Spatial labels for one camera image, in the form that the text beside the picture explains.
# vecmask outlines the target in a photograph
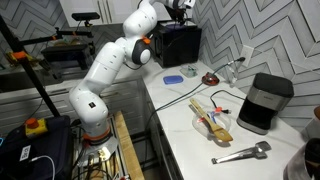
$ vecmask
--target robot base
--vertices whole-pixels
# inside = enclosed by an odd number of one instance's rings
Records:
[[[118,140],[111,135],[111,137],[108,139],[108,141],[100,144],[100,145],[95,145],[95,146],[88,146],[85,147],[85,152],[83,156],[81,157],[78,166],[79,167],[84,167],[88,165],[88,158],[89,155],[93,155],[93,161],[94,164],[99,163],[99,158],[101,158],[101,161],[107,161],[111,155],[116,151],[118,147]]]

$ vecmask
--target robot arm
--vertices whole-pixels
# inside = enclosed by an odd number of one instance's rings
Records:
[[[108,109],[99,97],[101,91],[112,84],[124,60],[145,64],[151,57],[148,40],[144,36],[157,23],[157,14],[152,7],[155,2],[177,9],[183,4],[192,7],[195,0],[142,0],[139,8],[123,23],[125,37],[105,44],[88,74],[70,91],[70,102],[86,133],[84,138],[92,144],[107,141],[110,132],[106,120]]]

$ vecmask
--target wooden stand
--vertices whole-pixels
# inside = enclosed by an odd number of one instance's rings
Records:
[[[119,142],[122,153],[125,159],[128,173],[132,180],[144,180],[144,176],[137,158],[136,151],[134,150],[126,123],[124,121],[121,111],[114,115],[115,123],[119,135]]]

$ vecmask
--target black appliance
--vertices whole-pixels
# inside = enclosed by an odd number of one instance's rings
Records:
[[[28,139],[25,127],[12,130],[0,146],[0,179],[47,180],[52,179],[49,159],[32,158],[47,155],[55,164],[55,179],[71,179],[73,163],[73,140],[68,116],[46,119],[48,132]],[[30,147],[28,158],[21,159],[22,150]]]
[[[85,70],[92,64],[86,44],[47,47],[41,53],[51,65],[59,69],[80,67]]]
[[[198,60],[202,30],[196,25],[159,23],[151,32],[150,47],[162,68],[194,63]]]
[[[241,107],[237,123],[252,132],[265,135],[272,118],[283,110],[293,95],[290,80],[258,73]]]

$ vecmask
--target tile backsplash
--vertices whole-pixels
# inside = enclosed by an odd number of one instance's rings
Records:
[[[59,0],[1,0],[0,14],[19,40],[52,36],[56,33],[55,27],[66,31],[76,30],[76,28],[69,27]],[[87,29],[80,27],[79,31],[87,31]],[[97,52],[105,43],[123,36],[121,24],[93,26],[91,32],[94,35],[93,38],[83,36],[79,38],[85,42],[93,41]],[[74,37],[64,36],[64,39],[57,41],[70,42],[72,38]],[[32,56],[43,58],[41,50],[54,45],[57,41],[27,45],[25,49]],[[0,64],[8,65],[4,53],[9,51],[11,48],[0,33]]]
[[[248,92],[256,73],[285,77],[295,96],[279,116],[301,130],[320,104],[320,3],[318,0],[198,0],[193,20],[203,29],[200,60],[215,69],[255,50],[237,66],[236,87]],[[228,70],[219,74],[230,79]]]

